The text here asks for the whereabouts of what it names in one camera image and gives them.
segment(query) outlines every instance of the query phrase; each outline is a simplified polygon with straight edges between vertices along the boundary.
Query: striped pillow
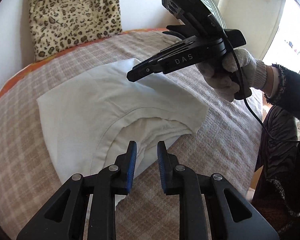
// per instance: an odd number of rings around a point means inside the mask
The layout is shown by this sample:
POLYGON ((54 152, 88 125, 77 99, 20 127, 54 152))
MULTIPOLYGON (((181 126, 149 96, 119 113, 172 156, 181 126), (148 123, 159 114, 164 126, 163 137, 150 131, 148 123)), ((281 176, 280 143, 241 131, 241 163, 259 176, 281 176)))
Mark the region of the striped pillow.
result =
POLYGON ((226 24, 219 12, 218 7, 216 6, 216 4, 214 3, 213 0, 201 0, 203 2, 203 4, 212 12, 212 14, 214 15, 214 17, 218 20, 218 22, 220 23, 221 27, 226 29, 226 24))

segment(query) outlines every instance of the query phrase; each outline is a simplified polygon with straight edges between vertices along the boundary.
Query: leopard print cushion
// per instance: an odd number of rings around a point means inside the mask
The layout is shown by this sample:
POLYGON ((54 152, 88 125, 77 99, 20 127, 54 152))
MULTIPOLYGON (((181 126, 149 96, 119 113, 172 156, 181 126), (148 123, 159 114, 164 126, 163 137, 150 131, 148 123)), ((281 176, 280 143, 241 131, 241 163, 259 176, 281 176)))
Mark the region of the leopard print cushion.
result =
POLYGON ((122 32, 119 0, 29 0, 35 61, 122 32))

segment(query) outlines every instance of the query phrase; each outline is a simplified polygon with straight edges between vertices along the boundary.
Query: white wall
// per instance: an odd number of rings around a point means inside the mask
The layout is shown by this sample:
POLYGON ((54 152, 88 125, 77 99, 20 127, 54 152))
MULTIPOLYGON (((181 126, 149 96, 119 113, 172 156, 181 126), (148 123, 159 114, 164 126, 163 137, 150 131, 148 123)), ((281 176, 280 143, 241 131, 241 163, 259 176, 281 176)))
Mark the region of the white wall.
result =
POLYGON ((165 28, 178 24, 162 6, 161 0, 120 0, 123 30, 165 28))
MULTIPOLYGON (((178 24, 161 0, 120 0, 123 30, 178 24)), ((0 88, 34 60, 29 32, 28 0, 0 3, 0 88)))
POLYGON ((245 48, 263 58, 277 31, 285 0, 220 0, 219 10, 227 28, 239 29, 245 48))
POLYGON ((28 0, 0 2, 0 88, 34 61, 28 11, 28 0))

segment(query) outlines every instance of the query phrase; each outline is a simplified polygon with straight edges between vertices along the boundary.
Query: gloved hand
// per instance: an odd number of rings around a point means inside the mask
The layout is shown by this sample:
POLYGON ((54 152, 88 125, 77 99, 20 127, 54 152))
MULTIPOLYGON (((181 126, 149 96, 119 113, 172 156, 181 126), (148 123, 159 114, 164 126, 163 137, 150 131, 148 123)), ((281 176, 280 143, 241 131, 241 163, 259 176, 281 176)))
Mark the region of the gloved hand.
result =
MULTIPOLYGON (((247 78, 249 87, 255 89, 262 89, 266 83, 266 66, 259 60, 253 58, 253 56, 246 49, 235 49, 239 64, 242 69, 242 73, 247 78)), ((222 66, 229 72, 238 70, 232 53, 227 54, 222 60, 222 66)), ((230 79, 229 74, 215 74, 214 69, 208 63, 196 64, 197 69, 200 71, 204 80, 214 88, 215 92, 222 98, 232 102, 234 100, 234 94, 239 91, 239 84, 233 82, 230 79)))

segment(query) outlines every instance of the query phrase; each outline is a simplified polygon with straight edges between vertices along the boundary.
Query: folded white cloth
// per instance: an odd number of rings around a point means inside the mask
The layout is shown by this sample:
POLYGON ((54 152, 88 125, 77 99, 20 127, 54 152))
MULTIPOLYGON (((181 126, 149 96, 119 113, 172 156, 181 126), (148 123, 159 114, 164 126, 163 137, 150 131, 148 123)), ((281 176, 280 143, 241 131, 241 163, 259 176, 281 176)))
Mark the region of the folded white cloth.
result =
POLYGON ((207 106, 163 74, 129 82, 127 72, 139 62, 97 66, 37 99, 44 141, 62 183, 113 164, 130 140, 137 142, 138 175, 156 160, 158 141, 170 146, 202 125, 207 106))

